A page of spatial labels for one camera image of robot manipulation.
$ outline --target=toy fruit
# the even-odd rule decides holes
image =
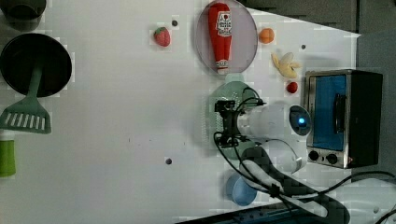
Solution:
[[[274,53],[271,54],[271,57],[280,75],[288,78],[297,77],[297,73],[294,71],[294,68],[299,68],[301,66],[298,63],[292,62],[293,53],[289,52],[285,54],[280,60],[277,58],[277,56]]]
[[[295,93],[297,92],[298,89],[298,84],[297,82],[291,82],[287,87],[286,90],[290,93]]]
[[[171,44],[171,36],[165,27],[160,27],[154,32],[155,42],[163,47],[168,47]]]
[[[271,28],[262,29],[259,34],[259,39],[263,44],[269,44],[274,41],[274,31]]]

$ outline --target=oven knob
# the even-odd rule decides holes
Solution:
[[[336,164],[338,162],[337,156],[334,154],[330,154],[329,156],[326,157],[326,159],[331,165]]]
[[[311,159],[311,161],[316,161],[319,158],[319,154],[316,151],[311,151],[308,154],[309,159]]]

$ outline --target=blue bowl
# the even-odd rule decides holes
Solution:
[[[225,191],[227,197],[239,206],[250,205],[257,196],[257,190],[248,185],[238,173],[227,180]]]

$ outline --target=banana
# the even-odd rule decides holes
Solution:
[[[274,66],[277,68],[279,71],[280,75],[283,77],[288,77],[288,78],[296,78],[297,73],[294,71],[294,68],[300,68],[299,63],[293,63],[293,53],[289,52],[285,54],[280,60],[277,58],[277,56],[272,53],[271,58],[273,60]]]

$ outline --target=oven door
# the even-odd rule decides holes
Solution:
[[[347,76],[312,76],[308,81],[308,111],[313,129],[307,139],[307,146],[344,151],[347,136]]]

